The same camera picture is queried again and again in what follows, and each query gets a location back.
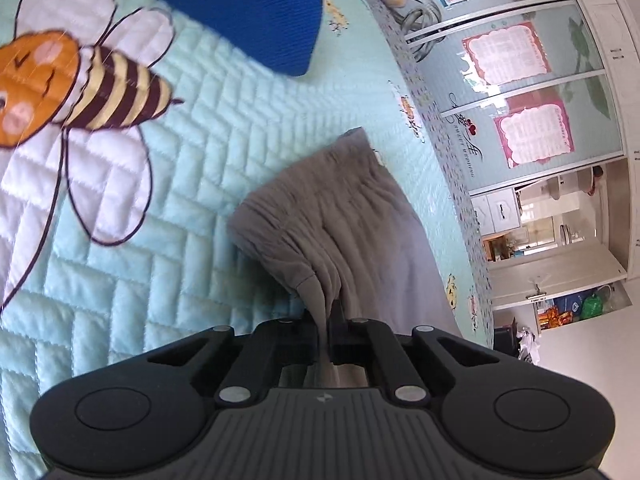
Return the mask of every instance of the green bag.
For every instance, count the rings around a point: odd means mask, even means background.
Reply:
[[[580,319],[589,319],[590,317],[596,317],[600,314],[602,314],[602,300],[596,294],[584,298]]]

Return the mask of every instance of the striped bee body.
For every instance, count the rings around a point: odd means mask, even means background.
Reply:
[[[116,50],[96,45],[82,96],[63,126],[88,131],[128,128],[155,119],[172,102],[163,78]]]

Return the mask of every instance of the quilted bedspread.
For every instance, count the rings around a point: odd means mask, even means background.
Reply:
[[[463,335],[492,344],[460,170],[378,0],[324,0],[300,78],[157,0],[0,1],[0,478],[44,472],[28,416],[54,384],[299,315],[226,218],[350,128],[412,202]]]

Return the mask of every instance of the gray cable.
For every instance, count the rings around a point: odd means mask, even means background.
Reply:
[[[403,16],[395,9],[391,9],[391,14],[396,22],[400,24],[404,35],[410,32],[416,32],[422,28],[431,27],[431,25],[436,25],[442,21],[440,7],[433,0],[412,0],[412,2],[416,2],[417,5],[410,10],[406,16]],[[409,47],[414,54],[415,60],[420,62],[427,57],[434,45],[442,40],[444,40],[444,37],[420,44],[413,48],[411,48],[411,43],[409,43]]]

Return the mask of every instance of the gray fabric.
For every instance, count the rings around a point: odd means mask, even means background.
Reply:
[[[228,230],[300,296],[322,343],[338,298],[348,319],[379,319],[402,334],[430,324],[460,335],[420,219],[361,128],[252,192]],[[321,383],[338,385],[323,361]],[[341,376],[340,386],[350,383]]]

